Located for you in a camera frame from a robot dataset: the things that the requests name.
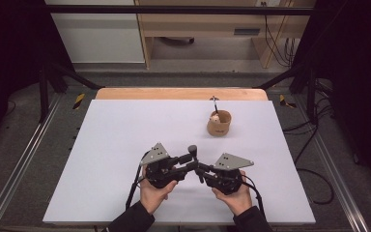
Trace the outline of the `wooden table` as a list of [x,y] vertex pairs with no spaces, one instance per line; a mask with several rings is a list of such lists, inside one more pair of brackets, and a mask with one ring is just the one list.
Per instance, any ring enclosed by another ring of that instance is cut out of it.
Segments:
[[96,100],[209,100],[267,101],[262,89],[244,88],[101,88]]

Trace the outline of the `person's right hand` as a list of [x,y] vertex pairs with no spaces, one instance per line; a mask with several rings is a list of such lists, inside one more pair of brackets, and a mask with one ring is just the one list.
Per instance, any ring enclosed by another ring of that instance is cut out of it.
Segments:
[[250,189],[241,185],[237,192],[225,195],[217,188],[212,188],[215,197],[225,203],[234,216],[239,216],[253,206]]

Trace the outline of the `white cabinet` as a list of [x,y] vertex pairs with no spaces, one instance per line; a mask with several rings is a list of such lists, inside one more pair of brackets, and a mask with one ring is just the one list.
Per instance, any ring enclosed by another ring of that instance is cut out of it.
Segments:
[[52,14],[74,64],[144,63],[136,14]]

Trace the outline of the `dark curtain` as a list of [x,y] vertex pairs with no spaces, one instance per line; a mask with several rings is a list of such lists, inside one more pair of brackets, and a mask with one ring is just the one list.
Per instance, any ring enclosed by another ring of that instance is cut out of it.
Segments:
[[316,0],[323,14],[309,18],[295,61],[333,85],[333,106],[360,159],[371,168],[371,0]]
[[73,69],[45,0],[0,0],[0,123],[9,96],[39,81],[46,64]]

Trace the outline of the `yellow black tape strip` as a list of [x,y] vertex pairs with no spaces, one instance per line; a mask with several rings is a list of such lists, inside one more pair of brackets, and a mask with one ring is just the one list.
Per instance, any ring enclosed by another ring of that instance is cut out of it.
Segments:
[[83,93],[79,94],[79,95],[76,97],[76,100],[75,100],[75,102],[74,102],[74,105],[73,105],[72,109],[78,109],[79,106],[81,105],[81,103],[82,103],[84,97],[85,97],[85,94],[83,94]]
[[290,108],[297,108],[297,105],[295,103],[286,102],[284,95],[279,95],[279,102],[280,102],[280,105],[282,106],[287,106]]

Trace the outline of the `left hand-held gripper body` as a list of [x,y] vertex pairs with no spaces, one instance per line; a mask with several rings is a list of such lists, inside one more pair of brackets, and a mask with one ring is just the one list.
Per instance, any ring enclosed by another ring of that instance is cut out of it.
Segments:
[[182,181],[186,176],[184,168],[175,168],[179,157],[171,158],[161,143],[152,147],[140,161],[146,167],[145,179],[157,189],[166,187],[172,181]]

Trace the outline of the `grey desk label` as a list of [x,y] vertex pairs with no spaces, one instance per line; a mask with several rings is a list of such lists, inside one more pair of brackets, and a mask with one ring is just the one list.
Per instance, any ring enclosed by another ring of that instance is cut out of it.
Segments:
[[260,28],[235,28],[234,36],[258,36],[260,32]]

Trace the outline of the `black metal crossbar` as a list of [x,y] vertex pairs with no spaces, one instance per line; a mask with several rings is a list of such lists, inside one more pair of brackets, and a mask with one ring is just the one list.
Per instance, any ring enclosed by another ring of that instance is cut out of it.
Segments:
[[160,14],[160,15],[313,15],[313,8],[219,7],[219,6],[129,6],[46,5],[55,14]]

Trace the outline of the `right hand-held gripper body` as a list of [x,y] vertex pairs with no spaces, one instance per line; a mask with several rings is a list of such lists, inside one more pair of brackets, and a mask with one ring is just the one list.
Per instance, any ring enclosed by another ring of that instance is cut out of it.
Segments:
[[243,183],[241,168],[252,166],[249,159],[223,153],[213,165],[204,172],[204,180],[208,187],[218,189],[225,195],[237,192]]

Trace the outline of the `light wooden desk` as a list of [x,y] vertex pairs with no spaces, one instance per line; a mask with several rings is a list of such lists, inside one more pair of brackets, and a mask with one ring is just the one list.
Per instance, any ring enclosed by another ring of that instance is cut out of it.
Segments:
[[[312,8],[316,0],[134,0],[137,6],[219,6]],[[263,68],[270,66],[282,38],[299,39],[307,25],[307,15],[249,14],[140,14],[142,35],[146,39],[231,38],[252,40]],[[234,36],[235,28],[260,28],[258,36]]]

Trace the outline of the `black metal stand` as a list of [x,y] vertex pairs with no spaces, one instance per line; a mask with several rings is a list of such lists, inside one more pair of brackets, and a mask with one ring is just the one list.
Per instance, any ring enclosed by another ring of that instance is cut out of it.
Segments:
[[315,109],[316,73],[306,62],[300,62],[294,65],[291,69],[279,74],[277,77],[274,77],[273,79],[259,86],[254,86],[254,89],[267,90],[273,85],[289,77],[294,79],[289,87],[289,90],[292,94],[298,94],[304,89],[304,87],[307,87],[306,115],[310,122],[313,125],[316,125],[318,122]]
[[39,72],[41,123],[48,117],[49,114],[48,85],[51,85],[56,93],[65,93],[68,90],[68,84],[64,80],[64,76],[71,77],[73,80],[92,90],[101,89],[100,85],[59,64],[48,63],[43,65]]

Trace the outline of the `aluminium floor rail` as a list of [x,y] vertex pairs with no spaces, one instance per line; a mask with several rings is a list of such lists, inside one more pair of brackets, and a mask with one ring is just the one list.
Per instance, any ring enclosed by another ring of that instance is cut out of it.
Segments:
[[354,200],[344,178],[334,163],[326,143],[317,130],[314,130],[312,138],[314,147],[320,157],[321,163],[327,172],[328,179],[332,185],[336,199],[339,201],[344,214],[350,223],[354,232],[369,232],[368,225],[360,212],[356,201]]
[[29,163],[33,159],[36,151],[43,140],[43,137],[55,115],[60,101],[63,98],[61,94],[54,94],[53,99],[49,105],[48,113],[43,118],[43,121],[38,123],[32,137],[28,141],[27,146],[25,147],[22,155],[14,167],[11,176],[9,177],[7,183],[4,185],[3,189],[0,192],[0,220],[4,215],[8,205],[10,204],[14,193],[21,182],[24,173],[26,172]]

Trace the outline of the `brown cup with animal figure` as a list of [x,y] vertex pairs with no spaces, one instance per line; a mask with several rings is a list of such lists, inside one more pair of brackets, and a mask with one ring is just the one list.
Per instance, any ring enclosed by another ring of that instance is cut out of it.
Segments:
[[224,136],[230,129],[231,121],[232,116],[228,111],[214,111],[209,118],[207,131],[212,136]]

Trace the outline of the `white table board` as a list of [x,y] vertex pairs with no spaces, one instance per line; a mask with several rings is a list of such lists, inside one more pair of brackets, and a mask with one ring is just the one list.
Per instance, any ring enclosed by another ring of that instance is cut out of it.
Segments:
[[218,101],[232,116],[228,133],[212,136],[214,103],[203,101],[93,100],[43,217],[54,224],[103,224],[126,207],[142,156],[158,142],[172,157],[197,146],[197,158],[213,164],[229,153],[246,168],[273,225],[313,224],[299,174],[271,101]]

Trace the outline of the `person's left hand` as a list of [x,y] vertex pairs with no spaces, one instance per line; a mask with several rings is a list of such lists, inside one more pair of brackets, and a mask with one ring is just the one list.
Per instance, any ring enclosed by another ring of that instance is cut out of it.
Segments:
[[[142,174],[146,176],[146,168],[143,168]],[[149,215],[152,215],[160,204],[168,199],[168,195],[177,184],[177,181],[171,181],[164,188],[155,188],[146,177],[140,182],[140,202]]]

